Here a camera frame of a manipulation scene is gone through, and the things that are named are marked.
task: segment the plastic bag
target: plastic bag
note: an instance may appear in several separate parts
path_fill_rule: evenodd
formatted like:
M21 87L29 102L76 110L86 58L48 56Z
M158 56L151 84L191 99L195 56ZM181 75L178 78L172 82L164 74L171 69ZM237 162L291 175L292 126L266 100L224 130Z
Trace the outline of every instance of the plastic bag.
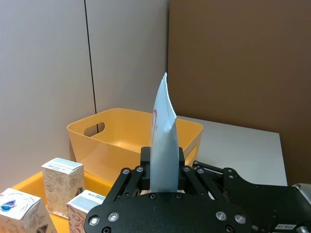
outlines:
M152 192L177 192L179 150L176 113L172 107L167 73L157 91L151 126L150 189Z

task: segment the label sticker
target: label sticker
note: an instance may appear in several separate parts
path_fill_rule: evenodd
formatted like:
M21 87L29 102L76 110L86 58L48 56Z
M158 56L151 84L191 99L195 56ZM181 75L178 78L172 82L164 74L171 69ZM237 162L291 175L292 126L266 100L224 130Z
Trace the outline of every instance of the label sticker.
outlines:
M292 225L292 224L278 224L275 227L275 230L292 230L296 227L297 225Z
M8 201L7 203L3 204L0 206L0 209L4 212L10 211L12 208L14 208L15 205L15 200Z

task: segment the black metal plate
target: black metal plate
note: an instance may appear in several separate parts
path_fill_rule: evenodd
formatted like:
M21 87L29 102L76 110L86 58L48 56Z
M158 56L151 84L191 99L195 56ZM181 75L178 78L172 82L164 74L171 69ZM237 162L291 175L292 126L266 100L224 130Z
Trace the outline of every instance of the black metal plate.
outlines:
M243 208L259 231L296 232L296 229L275 230L278 224L311 227L311 205L298 189L249 183L232 168L224 168L223 174L229 201Z
M110 227L112 233L228 233L226 226L230 225L236 233L248 233L251 229L249 220L245 224L235 221L236 214L247 217L239 206L225 201L209 200L200 196L176 193L156 193L156 199L150 199L150 194L141 195L126 200L103 203L93 208L87 215L85 230L87 233L102 233L105 227ZM217 211L224 211L227 219L216 218ZM108 221L111 212L117 212L119 219ZM90 226L89 219L96 215L99 224Z

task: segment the patterned box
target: patterned box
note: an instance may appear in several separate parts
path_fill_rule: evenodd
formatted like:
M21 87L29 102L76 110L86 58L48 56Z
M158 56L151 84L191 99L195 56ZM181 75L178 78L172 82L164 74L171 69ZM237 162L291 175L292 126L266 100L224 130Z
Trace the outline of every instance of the patterned box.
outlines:
M85 189L83 164L55 158L42 167L48 211L68 218L67 202Z
M41 198L11 188L0 194L1 233L57 233Z
M67 204L70 232L85 233L84 221L88 212L103 203L105 197L85 190Z

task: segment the orange tray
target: orange tray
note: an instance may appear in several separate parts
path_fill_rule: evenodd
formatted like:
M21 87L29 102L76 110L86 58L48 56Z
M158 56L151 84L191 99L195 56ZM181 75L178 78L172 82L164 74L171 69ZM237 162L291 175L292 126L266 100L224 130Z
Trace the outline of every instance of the orange tray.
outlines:
M88 172L85 172L85 179L87 190L93 191L103 196L107 196L113 185L112 183L97 176L94 176ZM37 197L41 197L46 204L42 172L33 175L32 177L22 181L21 183L15 185L12 188L35 195ZM58 233L69 233L69 223L67 219L54 214L50 214L50 216Z

